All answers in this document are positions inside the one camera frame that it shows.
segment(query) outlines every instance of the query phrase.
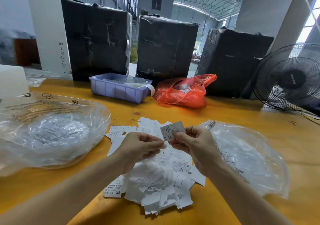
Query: packing tape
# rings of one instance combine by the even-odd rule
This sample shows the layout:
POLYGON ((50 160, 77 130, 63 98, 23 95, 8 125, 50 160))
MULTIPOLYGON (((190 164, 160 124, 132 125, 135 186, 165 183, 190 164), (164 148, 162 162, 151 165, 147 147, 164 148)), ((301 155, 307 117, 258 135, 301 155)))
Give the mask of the packing tape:
POLYGON ((152 96, 154 95, 154 93, 155 93, 155 88, 154 88, 151 84, 146 84, 146 85, 143 85, 143 86, 141 86, 141 87, 138 87, 138 89, 144 88, 144 87, 147 87, 147 88, 150 89, 150 91, 151 91, 151 97, 152 97, 152 96))

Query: wooden table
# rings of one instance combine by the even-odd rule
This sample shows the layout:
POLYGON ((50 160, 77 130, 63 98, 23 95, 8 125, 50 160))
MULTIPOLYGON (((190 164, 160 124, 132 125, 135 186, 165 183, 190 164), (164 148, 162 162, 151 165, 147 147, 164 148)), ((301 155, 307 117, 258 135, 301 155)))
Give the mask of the wooden table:
MULTIPOLYGON (((199 110, 163 105, 151 97, 136 105, 93 95, 89 83, 72 81, 46 80, 31 91, 100 101, 111 111, 111 125, 136 125, 143 116, 160 123, 182 121, 185 126, 212 119, 252 128, 269 138, 272 147, 283 155, 290 171, 289 200, 276 195, 267 195, 265 199, 294 224, 320 224, 320 126, 297 114, 264 112, 259 101, 226 98, 207 98, 207 107, 199 110)), ((0 178, 0 213, 104 158, 110 145, 110 140, 104 137, 86 158, 65 169, 27 168, 0 178)), ((170 207, 161 211, 158 217, 145 217, 140 205, 123 198, 105 199, 100 193, 69 225, 240 224, 208 179, 205 187, 195 184, 190 193, 193 206, 182 211, 170 207)))

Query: hand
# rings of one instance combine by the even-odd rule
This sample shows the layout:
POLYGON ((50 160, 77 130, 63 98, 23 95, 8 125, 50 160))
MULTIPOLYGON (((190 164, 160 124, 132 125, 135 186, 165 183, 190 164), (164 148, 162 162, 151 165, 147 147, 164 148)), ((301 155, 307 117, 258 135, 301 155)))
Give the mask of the hand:
POLYGON ((130 172, 136 162, 153 158, 160 153, 160 149, 167 146, 162 139, 140 132, 130 132, 114 152, 123 161, 123 174, 130 172))
POLYGON ((173 148, 190 154, 196 168, 204 176, 215 164, 222 162, 216 142, 210 131, 197 126, 186 127, 186 134, 176 132, 175 139, 169 140, 173 148))

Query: black fan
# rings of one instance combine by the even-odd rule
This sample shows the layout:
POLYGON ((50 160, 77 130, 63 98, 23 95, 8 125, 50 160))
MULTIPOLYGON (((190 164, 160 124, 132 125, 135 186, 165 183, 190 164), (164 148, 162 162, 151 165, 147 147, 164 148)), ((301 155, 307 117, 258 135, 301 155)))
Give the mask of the black fan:
POLYGON ((266 105, 320 115, 320 44, 295 44, 262 59, 252 89, 266 105))

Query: left hand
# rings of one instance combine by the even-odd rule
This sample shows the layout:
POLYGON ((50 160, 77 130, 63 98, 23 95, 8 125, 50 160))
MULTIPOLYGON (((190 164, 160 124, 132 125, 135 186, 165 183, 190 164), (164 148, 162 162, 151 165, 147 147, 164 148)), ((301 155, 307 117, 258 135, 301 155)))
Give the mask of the left hand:
POLYGON ((160 153, 160 149, 165 149, 164 141, 158 137, 140 133, 130 132, 122 141, 120 147, 114 152, 123 161, 122 173, 130 172, 136 162, 153 158, 160 153))

